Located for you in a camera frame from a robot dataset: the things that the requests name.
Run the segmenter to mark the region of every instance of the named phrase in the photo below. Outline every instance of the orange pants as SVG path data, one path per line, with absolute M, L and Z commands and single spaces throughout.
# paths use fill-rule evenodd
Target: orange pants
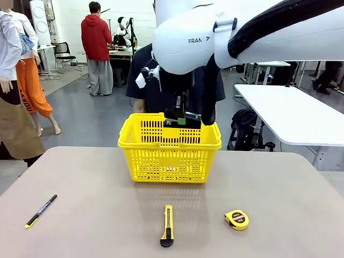
M 42 116 L 49 117 L 53 109 L 43 94 L 34 58 L 19 60 L 16 70 L 21 99 L 28 113 L 37 110 Z

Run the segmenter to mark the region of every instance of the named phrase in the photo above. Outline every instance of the yellow tape measure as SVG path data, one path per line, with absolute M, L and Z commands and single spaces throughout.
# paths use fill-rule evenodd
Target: yellow tape measure
M 245 230 L 248 227 L 248 216 L 241 210 L 231 211 L 224 214 L 226 221 L 235 230 Z
M 163 247 L 169 247 L 173 244 L 173 211 L 172 205 L 165 206 L 165 231 L 162 238 L 160 239 L 160 244 Z

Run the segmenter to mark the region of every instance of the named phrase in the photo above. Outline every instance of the red jacket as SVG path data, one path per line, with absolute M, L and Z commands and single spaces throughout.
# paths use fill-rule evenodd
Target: red jacket
M 81 39 L 88 59 L 96 61 L 110 59 L 106 43 L 111 43 L 112 36 L 104 20 L 96 15 L 87 15 L 81 22 Z

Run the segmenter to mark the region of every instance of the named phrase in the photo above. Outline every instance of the yellow basket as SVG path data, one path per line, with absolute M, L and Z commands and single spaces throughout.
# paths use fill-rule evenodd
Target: yellow basket
M 216 123 L 200 130 L 165 128 L 163 113 L 132 114 L 118 139 L 136 182 L 205 183 L 221 148 Z

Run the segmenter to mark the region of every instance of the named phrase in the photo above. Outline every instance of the black shoe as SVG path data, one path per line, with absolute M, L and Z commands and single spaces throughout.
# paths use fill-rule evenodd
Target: black shoe
M 317 90 L 319 85 L 316 82 L 312 82 L 313 90 Z
M 322 94 L 325 94 L 325 95 L 330 95 L 329 91 L 324 89 L 323 87 L 320 87 L 318 90 L 317 90 L 318 93 L 322 93 Z

